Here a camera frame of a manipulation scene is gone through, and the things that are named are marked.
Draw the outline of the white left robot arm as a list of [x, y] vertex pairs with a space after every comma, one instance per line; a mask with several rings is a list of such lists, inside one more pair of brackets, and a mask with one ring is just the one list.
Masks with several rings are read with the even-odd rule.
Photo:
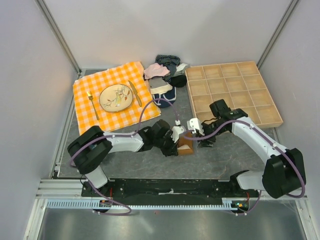
[[109, 179], [101, 168], [107, 154], [145, 152], [155, 147], [166, 157], [176, 156], [180, 134], [186, 129], [178, 120], [175, 123], [177, 125], [170, 127], [161, 119], [153, 126], [130, 133], [104, 132], [94, 125], [67, 147], [70, 161], [92, 183], [92, 191], [99, 197], [104, 197], [110, 191]]

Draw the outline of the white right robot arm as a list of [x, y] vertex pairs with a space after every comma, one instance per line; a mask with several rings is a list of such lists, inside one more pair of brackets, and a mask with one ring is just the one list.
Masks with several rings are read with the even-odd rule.
[[[272, 198], [284, 195], [301, 198], [306, 192], [306, 173], [302, 153], [289, 149], [262, 131], [241, 108], [231, 109], [223, 99], [210, 106], [213, 119], [194, 119], [194, 131], [205, 145], [214, 143], [216, 136], [230, 132], [244, 141], [264, 163], [263, 171], [245, 170], [230, 177], [229, 191], [235, 197], [247, 190], [267, 192]], [[301, 190], [294, 195], [293, 191]]]

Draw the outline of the brown underwear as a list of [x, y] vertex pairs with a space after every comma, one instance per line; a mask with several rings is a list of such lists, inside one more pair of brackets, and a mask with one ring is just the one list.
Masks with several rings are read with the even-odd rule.
[[184, 135], [186, 135], [189, 138], [193, 136], [191, 132], [186, 132], [179, 136], [178, 145], [177, 145], [178, 155], [179, 156], [193, 155], [194, 154], [193, 141], [184, 138]]

